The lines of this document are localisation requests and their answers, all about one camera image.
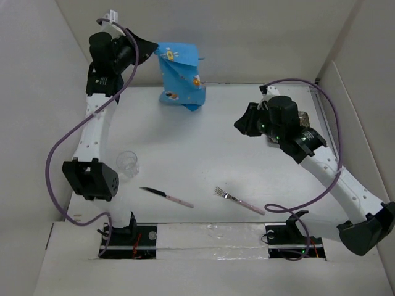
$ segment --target glass cup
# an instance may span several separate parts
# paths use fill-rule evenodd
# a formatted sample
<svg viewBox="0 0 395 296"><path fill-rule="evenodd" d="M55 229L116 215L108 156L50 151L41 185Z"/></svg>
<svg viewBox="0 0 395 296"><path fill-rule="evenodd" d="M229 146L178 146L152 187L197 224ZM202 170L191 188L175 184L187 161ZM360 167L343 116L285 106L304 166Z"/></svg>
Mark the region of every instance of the glass cup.
<svg viewBox="0 0 395 296"><path fill-rule="evenodd" d="M117 157L118 172L128 178L136 176L139 172L140 165L137 155L132 151L124 151Z"/></svg>

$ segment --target black joint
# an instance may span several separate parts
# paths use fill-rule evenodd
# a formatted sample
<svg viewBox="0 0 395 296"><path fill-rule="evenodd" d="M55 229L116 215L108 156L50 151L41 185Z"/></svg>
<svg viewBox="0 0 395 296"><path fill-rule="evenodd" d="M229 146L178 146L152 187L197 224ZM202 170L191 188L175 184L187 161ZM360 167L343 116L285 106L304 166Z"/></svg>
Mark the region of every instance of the black joint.
<svg viewBox="0 0 395 296"><path fill-rule="evenodd" d="M103 231L101 231L100 229L96 230L98 233L100 233L103 237L109 237L108 233L105 233Z"/></svg>
<svg viewBox="0 0 395 296"><path fill-rule="evenodd" d="M267 94L267 86L265 84L259 86L259 90L261 94Z"/></svg>
<svg viewBox="0 0 395 296"><path fill-rule="evenodd" d="M341 242L356 255L364 256L386 237L395 225L395 202L382 203L383 208L375 215L358 224L347 221L338 225Z"/></svg>
<svg viewBox="0 0 395 296"><path fill-rule="evenodd" d="M307 211L307 210L301 210L301 211L298 211L296 214L294 214L294 215L291 215L287 220L286 220L286 224L288 225L288 226L290 226L290 225L296 225L296 222L298 221L298 218L300 218L301 216L303 216L303 215L305 215L305 214L307 214L309 211Z"/></svg>

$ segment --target white panel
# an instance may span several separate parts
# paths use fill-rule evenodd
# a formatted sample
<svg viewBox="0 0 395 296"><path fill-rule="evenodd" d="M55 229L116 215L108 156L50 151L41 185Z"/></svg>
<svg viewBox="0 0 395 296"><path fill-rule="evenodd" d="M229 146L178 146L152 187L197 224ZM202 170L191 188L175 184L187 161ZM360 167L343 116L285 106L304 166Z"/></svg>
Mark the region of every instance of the white panel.
<svg viewBox="0 0 395 296"><path fill-rule="evenodd" d="M94 227L56 223L35 296L392 295L369 261L100 260Z"/></svg>
<svg viewBox="0 0 395 296"><path fill-rule="evenodd" d="M395 1L365 1L335 59L392 200L395 200L394 11Z"/></svg>
<svg viewBox="0 0 395 296"><path fill-rule="evenodd" d="M385 201L395 200L394 11L393 0L364 1L322 80L342 115L347 167ZM395 289L394 247L395 233L379 244Z"/></svg>
<svg viewBox="0 0 395 296"><path fill-rule="evenodd" d="M355 0L57 0L85 55L108 9L151 41L197 44L203 81L259 83L315 79ZM156 57L135 83L161 83Z"/></svg>
<svg viewBox="0 0 395 296"><path fill-rule="evenodd" d="M51 226L51 222L45 222L0 228L1 295L33 294Z"/></svg>
<svg viewBox="0 0 395 296"><path fill-rule="evenodd" d="M55 142L83 119L88 63L53 0L6 0L0 6L0 222L54 221L44 165ZM70 186L62 162L78 135L52 162L62 204Z"/></svg>

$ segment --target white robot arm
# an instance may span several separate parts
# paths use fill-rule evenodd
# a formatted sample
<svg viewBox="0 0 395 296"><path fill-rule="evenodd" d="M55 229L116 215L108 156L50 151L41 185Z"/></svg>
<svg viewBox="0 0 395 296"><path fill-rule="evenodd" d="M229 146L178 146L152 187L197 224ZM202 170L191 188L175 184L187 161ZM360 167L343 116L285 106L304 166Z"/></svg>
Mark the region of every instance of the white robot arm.
<svg viewBox="0 0 395 296"><path fill-rule="evenodd" d="M380 240L386 237L395 224L395 203L384 203L374 196L350 174L345 167L338 172L338 160L326 141L316 130L302 126L297 105L286 96L268 94L260 104L250 103L246 113L235 127L248 136L267 135L278 141L280 149L312 173L325 187L331 186L336 175L338 181L332 185L331 194L348 216L347 221L324 219L314 212L320 202L296 213L303 216L309 235L327 237L341 241L350 251L365 255ZM300 223L291 231L304 233Z"/></svg>

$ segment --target purple cable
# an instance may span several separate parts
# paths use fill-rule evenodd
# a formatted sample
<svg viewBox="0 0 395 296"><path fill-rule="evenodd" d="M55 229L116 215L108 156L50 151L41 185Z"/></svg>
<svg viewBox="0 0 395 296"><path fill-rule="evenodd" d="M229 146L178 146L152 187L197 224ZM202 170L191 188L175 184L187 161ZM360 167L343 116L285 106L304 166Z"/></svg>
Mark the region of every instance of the purple cable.
<svg viewBox="0 0 395 296"><path fill-rule="evenodd" d="M332 107L333 113L335 114L336 126L338 128L338 139L339 139L338 172L337 172L335 178L333 179L332 183L328 186L328 188L325 189L325 191L323 193L321 193L316 198L314 198L314 199L312 199L312 200L310 200L310 201L308 201L308 202L306 202L306 203L304 203L302 205L298 205L297 207L293 207L293 208L286 208L286 207L283 207L282 205L278 205L276 203L267 203L265 205L265 209L268 212L271 212L271 213L290 213L292 216L294 216L300 222L301 226L303 227L304 231L306 232L306 252L305 252L305 254L302 254L299 258L286 258L289 261L299 261L300 259L308 257L307 254L309 253L309 249L310 249L310 236L309 236L309 232L307 230L306 225L303 223L303 221L298 216L296 216L293 213L293 211L300 210L301 208L308 207L309 205L312 205L312 204L318 202L320 199L322 199L324 196L326 196L334 188L334 186L336 185L336 183L338 182L338 180L340 178L340 174L341 174L340 169L343 166L343 154L342 154L343 142L342 142L342 139L341 139L341 131L340 131L338 112L337 112L336 107L333 104L332 100L330 99L329 95L321 87L319 87L318 85L316 85L314 83L311 83L308 80L300 79L300 78L279 79L279 80L275 80L275 81L272 81L270 83L267 83L266 86L271 86L273 84L287 82L287 81L298 81L298 82L306 83L306 84L312 86L313 88L317 89L319 92L321 92L325 96L325 98L328 100L329 104ZM272 208L276 207L276 208L279 208L280 210L274 210L274 209L272 209L270 207L272 207ZM292 251L292 250L284 250L284 252L295 253L295 251Z"/></svg>
<svg viewBox="0 0 395 296"><path fill-rule="evenodd" d="M106 19L106 18L99 18L97 19L98 24L101 24L101 22L111 22L110 20ZM138 65L138 57L139 57L139 51L138 51L138 47L137 47L137 42L134 39L134 37L129 33L128 30L126 30L123 26L119 25L118 23L112 22L115 26L119 27L123 33L129 38L129 40L133 43L134 47L135 47L135 54L136 54L136 61L135 61L135 66L133 67L133 71L129 77L129 79L126 81L126 83L123 85L122 89L117 92L115 95L113 95L106 103L104 103L103 105L101 105L96 111L95 113L99 113L101 112L104 108L106 108L112 101L116 100L119 98L119 96L121 95L121 93L123 93L123 91L128 87L128 85L131 83L131 81L133 80L133 78L135 77L136 74L136 70L137 70L137 65ZM52 185L51 185L51 178L49 175L49 167L51 165L51 159L52 156L54 155L55 150L59 147L60 144L62 144L69 136L71 136L74 132L76 132L76 130L78 130L79 128L81 128L83 125L85 125L85 123L87 123L88 121L90 121L92 118L94 117L94 114L89 115L88 117L86 117L83 121L81 121L79 124L77 124L74 128L72 128L67 134L65 134L60 140L58 140L54 147L52 147L52 149L49 151L48 156L47 156L47 160L45 163L45 182L47 185L47 190L49 193L49 196L52 200L52 202L54 203L56 209L59 211L60 214L62 214L62 216L69 222L73 223L74 225L77 226L87 226L92 224L93 222L95 222L97 219L101 218L102 216L108 216L109 219L109 233L108 233L108 237L107 237L107 241L106 244L104 246L104 249L102 250L102 252L99 253L99 257L101 255L104 254L104 252L106 252L109 243L110 243L110 238L111 238L111 229L112 229L112 220L111 220L111 215L109 212L104 212L101 213L100 215L94 217L92 220L89 220L88 222L77 222L75 221L72 217L70 217L67 212L62 208L62 206L59 204L59 202L57 201L54 191L52 190Z"/></svg>

